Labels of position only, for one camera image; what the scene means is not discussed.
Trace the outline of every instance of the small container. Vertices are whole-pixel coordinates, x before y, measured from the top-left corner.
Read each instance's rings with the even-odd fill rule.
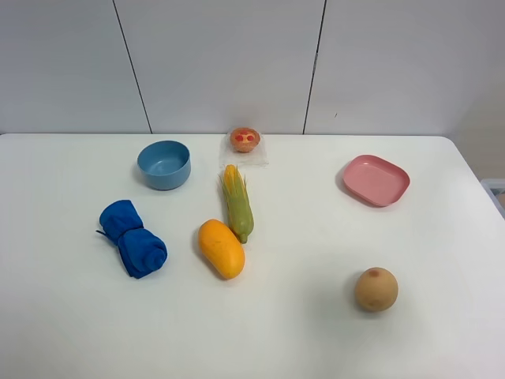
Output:
[[[344,170],[347,189],[363,200],[385,207],[398,201],[409,187],[409,175],[378,156],[358,156]]]
[[[189,150],[177,141],[150,144],[137,158],[148,186],[156,190],[172,190],[182,186],[191,172]]]
[[[230,143],[237,152],[251,152],[260,141],[260,134],[251,128],[237,128],[230,135]]]

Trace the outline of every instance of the toy food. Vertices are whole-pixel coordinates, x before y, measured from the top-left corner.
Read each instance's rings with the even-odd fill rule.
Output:
[[[396,278],[384,268],[369,268],[354,288],[357,303],[370,312],[380,312],[395,304],[398,297]]]
[[[258,132],[250,128],[237,128],[230,135],[230,143],[238,152],[251,152],[260,139]]]
[[[209,220],[200,227],[198,245],[224,279],[233,279],[244,268],[244,249],[221,221]]]
[[[226,166],[223,182],[223,193],[228,207],[228,224],[241,243],[246,243],[254,228],[253,213],[249,206],[249,197],[238,169],[229,164]]]

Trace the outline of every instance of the corn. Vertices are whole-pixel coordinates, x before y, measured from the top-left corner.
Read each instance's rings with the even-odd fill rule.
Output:
[[[246,243],[254,228],[253,213],[245,182],[234,166],[226,166],[222,177],[223,193],[228,207],[228,224],[241,243]]]

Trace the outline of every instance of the blue towel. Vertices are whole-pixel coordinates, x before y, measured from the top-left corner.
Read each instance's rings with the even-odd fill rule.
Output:
[[[142,220],[130,200],[109,205],[100,215],[105,235],[118,248],[126,271],[140,279],[163,266],[167,251],[161,239],[144,229]]]

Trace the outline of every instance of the plate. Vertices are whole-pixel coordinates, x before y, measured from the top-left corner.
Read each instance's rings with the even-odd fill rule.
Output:
[[[398,201],[409,187],[409,175],[378,156],[358,156],[344,170],[346,188],[378,207]]]

